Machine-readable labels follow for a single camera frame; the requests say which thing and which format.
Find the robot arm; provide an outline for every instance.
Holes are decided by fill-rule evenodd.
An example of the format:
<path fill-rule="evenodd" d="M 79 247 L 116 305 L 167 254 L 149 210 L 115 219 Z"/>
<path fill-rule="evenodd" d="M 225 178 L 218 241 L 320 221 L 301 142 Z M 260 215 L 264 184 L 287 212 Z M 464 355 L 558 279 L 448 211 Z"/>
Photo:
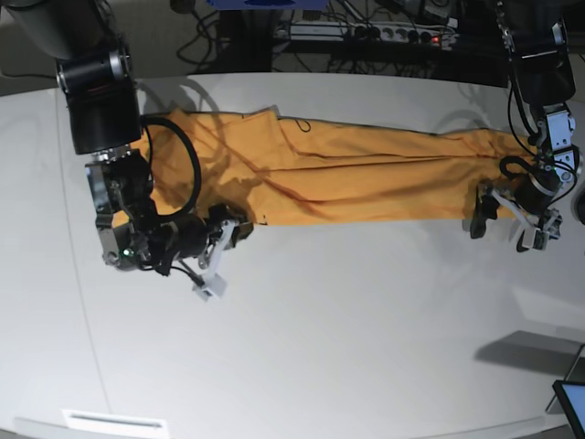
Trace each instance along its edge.
<path fill-rule="evenodd" d="M 495 5 L 498 26 L 508 55 L 511 91 L 508 115 L 514 98 L 528 132 L 528 150 L 517 138 L 532 163 L 506 157 L 500 168 L 506 181 L 483 182 L 477 189 L 471 235 L 482 238 L 486 221 L 497 218 L 497 208 L 509 208 L 522 224 L 519 252 L 545 250 L 549 240 L 560 237 L 562 217 L 551 205 L 577 184 L 582 159 L 571 142 L 575 130 L 566 101 L 575 93 L 567 51 L 563 10 L 575 0 L 501 0 Z M 536 127 L 528 122 L 524 103 Z M 508 166 L 524 168 L 522 174 Z"/>
<path fill-rule="evenodd" d="M 221 294 L 225 285 L 215 273 L 218 257 L 248 236 L 251 230 L 244 229 L 250 225 L 226 206 L 212 208 L 206 219 L 193 212 L 201 188 L 195 149 L 171 121 L 141 116 L 128 49 L 106 22 L 99 4 L 95 0 L 5 0 L 3 6 L 56 59 L 75 152 L 91 157 L 86 175 L 104 261 L 119 270 L 152 270 L 164 276 L 177 269 L 191 278 L 203 297 Z M 130 147 L 142 137 L 143 129 L 148 133 L 148 125 L 161 125 L 178 135 L 193 165 L 192 195 L 172 215 L 157 212 L 151 199 L 151 164 Z M 121 211 L 129 220 L 115 227 L 114 215 Z M 197 272 L 184 263 L 188 257 L 198 258 Z"/>

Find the floor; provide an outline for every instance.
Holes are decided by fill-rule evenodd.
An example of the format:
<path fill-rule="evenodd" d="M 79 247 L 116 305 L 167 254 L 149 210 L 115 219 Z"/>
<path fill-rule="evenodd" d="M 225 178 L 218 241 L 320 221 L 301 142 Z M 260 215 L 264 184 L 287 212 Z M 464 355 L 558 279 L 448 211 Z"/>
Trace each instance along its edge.
<path fill-rule="evenodd" d="M 167 0 L 111 0 L 118 28 L 128 38 L 133 56 L 133 69 L 136 78 L 157 78 L 169 76 L 183 76 L 193 73 L 201 66 L 197 61 L 206 58 L 213 60 L 217 46 L 210 46 L 205 38 L 197 39 L 182 53 L 185 59 L 193 62 L 184 62 L 176 56 L 176 51 L 197 36 L 197 22 L 191 15 L 181 16 L 173 12 Z M 380 8 L 376 0 L 354 0 L 354 6 L 365 16 L 372 20 L 388 19 L 386 9 Z M 206 27 L 211 36 L 215 38 L 217 16 L 210 15 L 214 11 L 206 2 L 197 2 L 197 12 L 201 17 L 207 17 Z M 341 14 L 344 11 L 336 2 L 330 2 L 328 6 L 330 14 Z M 283 19 L 290 19 L 290 11 L 285 12 Z M 301 11 L 295 12 L 295 18 L 301 18 Z M 392 15 L 394 20 L 404 20 L 404 16 Z M 576 100 L 585 101 L 585 62 L 574 57 L 572 60 L 575 71 L 578 92 Z M 19 75 L 27 73 L 54 74 L 53 60 L 37 49 L 27 38 L 22 30 L 16 26 L 12 18 L 4 12 L 0 18 L 0 66 L 6 75 Z M 329 58 L 323 55 L 302 54 L 293 55 L 282 53 L 275 56 L 273 61 L 274 71 L 285 72 L 349 72 L 352 69 L 351 62 L 342 64 L 329 64 Z M 396 65 L 367 65 L 361 66 L 359 73 L 373 73 L 396 75 L 400 73 L 400 67 Z M 425 77 L 426 69 L 405 69 L 402 66 L 402 75 Z M 0 96 L 24 91 L 40 90 L 54 87 L 55 82 L 49 79 L 26 78 L 7 79 L 0 78 Z"/>

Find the screen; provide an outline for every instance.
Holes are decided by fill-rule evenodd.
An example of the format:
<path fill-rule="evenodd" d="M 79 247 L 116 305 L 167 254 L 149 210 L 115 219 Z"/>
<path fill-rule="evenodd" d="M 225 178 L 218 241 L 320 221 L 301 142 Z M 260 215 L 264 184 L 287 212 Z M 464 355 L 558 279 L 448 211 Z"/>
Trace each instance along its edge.
<path fill-rule="evenodd" d="M 570 405 L 573 407 L 581 426 L 585 425 L 585 386 L 563 384 Z"/>

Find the orange fabric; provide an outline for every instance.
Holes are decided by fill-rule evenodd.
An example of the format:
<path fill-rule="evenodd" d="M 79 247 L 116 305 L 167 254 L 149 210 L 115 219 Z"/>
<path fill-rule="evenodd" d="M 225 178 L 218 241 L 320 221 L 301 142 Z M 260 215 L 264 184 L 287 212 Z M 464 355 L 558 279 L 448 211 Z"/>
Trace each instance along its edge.
<path fill-rule="evenodd" d="M 279 120 L 271 111 L 169 118 L 201 162 L 199 214 L 222 202 L 269 225 L 468 218 L 477 183 L 501 176 L 502 157 L 526 157 L 511 134 L 492 130 L 421 134 Z M 159 213 L 172 213 L 188 198 L 193 171 L 176 136 L 150 130 L 153 199 Z M 133 146 L 147 156 L 145 136 Z"/>

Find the white table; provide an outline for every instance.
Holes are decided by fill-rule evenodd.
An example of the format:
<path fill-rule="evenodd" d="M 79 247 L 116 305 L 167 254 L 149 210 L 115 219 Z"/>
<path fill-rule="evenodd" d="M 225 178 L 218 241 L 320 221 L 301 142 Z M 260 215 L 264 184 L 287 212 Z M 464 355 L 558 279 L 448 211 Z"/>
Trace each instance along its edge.
<path fill-rule="evenodd" d="M 276 106 L 283 116 L 436 133 L 507 126 L 505 91 L 448 82 L 247 74 L 144 86 L 145 112 Z M 0 178 L 23 181 L 18 194 L 5 189 L 2 197 L 28 212 L 16 217 L 11 209 L 13 218 L 0 222 L 10 230 L 2 238 L 10 270 L 0 279 L 9 303 L 0 325 L 8 318 L 13 328 L 0 331 L 0 355 L 23 356 L 9 370 L 0 357 L 0 389 L 13 384 L 12 398 L 0 391 L 0 427 L 16 415 L 62 423 L 63 408 L 164 418 L 177 439 L 401 438 L 481 429 L 465 437 L 504 438 L 565 422 L 544 416 L 558 374 L 477 357 L 516 331 L 585 340 L 585 229 L 568 201 L 560 203 L 562 240 L 522 255 L 507 242 L 505 220 L 480 241 L 454 220 L 257 228 L 225 254 L 226 297 L 203 303 L 184 276 L 103 265 L 87 159 L 73 154 L 63 97 L 42 91 L 4 98 L 0 117 L 11 128 L 14 107 L 37 124 L 24 134 L 0 130 L 11 157 Z M 571 109 L 574 141 L 585 145 L 585 106 Z M 35 129 L 53 150 L 40 147 Z M 24 169 L 41 164 L 50 182 L 39 173 L 24 179 Z M 48 225 L 41 206 L 52 209 Z M 52 314 L 38 316 L 46 303 Z M 37 331 L 25 320 L 31 310 Z M 55 355 L 49 344 L 69 351 Z M 37 363 L 26 369 L 29 359 Z M 82 383 L 69 381 L 71 374 Z M 47 394 L 50 386 L 61 394 Z"/>

